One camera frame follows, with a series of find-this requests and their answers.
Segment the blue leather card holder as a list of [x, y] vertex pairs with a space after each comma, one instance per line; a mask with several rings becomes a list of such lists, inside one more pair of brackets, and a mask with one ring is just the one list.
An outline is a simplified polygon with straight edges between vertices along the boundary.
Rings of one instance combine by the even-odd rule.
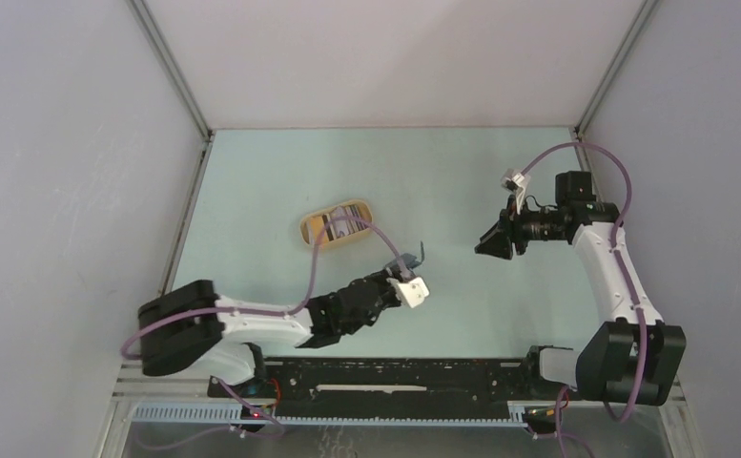
[[404, 266], [407, 270], [413, 271], [417, 267], [421, 266], [425, 260], [425, 249], [423, 242], [420, 243], [420, 254], [416, 256], [412, 253], [402, 253], [399, 257], [395, 257], [389, 261], [384, 268], [390, 272], [400, 273], [401, 267]]

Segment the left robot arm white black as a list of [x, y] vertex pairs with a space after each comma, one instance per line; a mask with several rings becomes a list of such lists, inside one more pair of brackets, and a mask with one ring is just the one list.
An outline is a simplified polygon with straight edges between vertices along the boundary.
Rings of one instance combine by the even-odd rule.
[[261, 346], [322, 348], [336, 344], [381, 312], [423, 304], [429, 289], [419, 276], [404, 278], [392, 268], [351, 281], [309, 299], [301, 309], [237, 301], [199, 280], [140, 306], [138, 331], [121, 349], [141, 363], [146, 377], [198, 372], [256, 397], [267, 385]]

